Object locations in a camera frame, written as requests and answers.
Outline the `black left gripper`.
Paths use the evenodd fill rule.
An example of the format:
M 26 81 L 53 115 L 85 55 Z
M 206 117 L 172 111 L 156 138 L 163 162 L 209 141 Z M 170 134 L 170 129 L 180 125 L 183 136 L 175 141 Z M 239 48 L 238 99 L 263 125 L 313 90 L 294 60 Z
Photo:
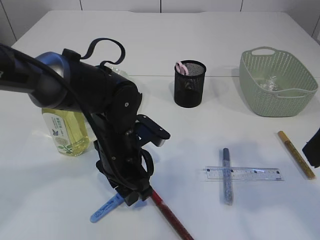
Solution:
M 106 176 L 110 185 L 127 206 L 140 197 L 147 200 L 153 194 L 150 178 L 154 173 L 151 154 L 138 145 L 135 133 L 138 114 L 113 120 L 103 113 L 93 115 L 94 143 L 98 151 L 98 170 Z

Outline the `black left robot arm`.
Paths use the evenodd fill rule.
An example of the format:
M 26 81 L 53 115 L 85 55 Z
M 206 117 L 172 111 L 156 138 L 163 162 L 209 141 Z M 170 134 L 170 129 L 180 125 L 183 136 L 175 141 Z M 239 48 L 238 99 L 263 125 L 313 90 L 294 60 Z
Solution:
M 28 94 L 41 108 L 81 112 L 91 126 L 99 159 L 97 169 L 128 206 L 152 195 L 150 141 L 143 128 L 153 122 L 138 114 L 142 94 L 105 62 L 89 65 L 75 51 L 47 52 L 36 58 L 0 46 L 0 88 Z

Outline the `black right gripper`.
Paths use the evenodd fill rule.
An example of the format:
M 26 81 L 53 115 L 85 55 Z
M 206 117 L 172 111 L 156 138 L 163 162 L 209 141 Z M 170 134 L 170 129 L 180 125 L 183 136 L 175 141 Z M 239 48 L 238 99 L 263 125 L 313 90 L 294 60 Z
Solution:
M 318 168 L 320 166 L 320 129 L 305 144 L 302 152 L 312 167 Z

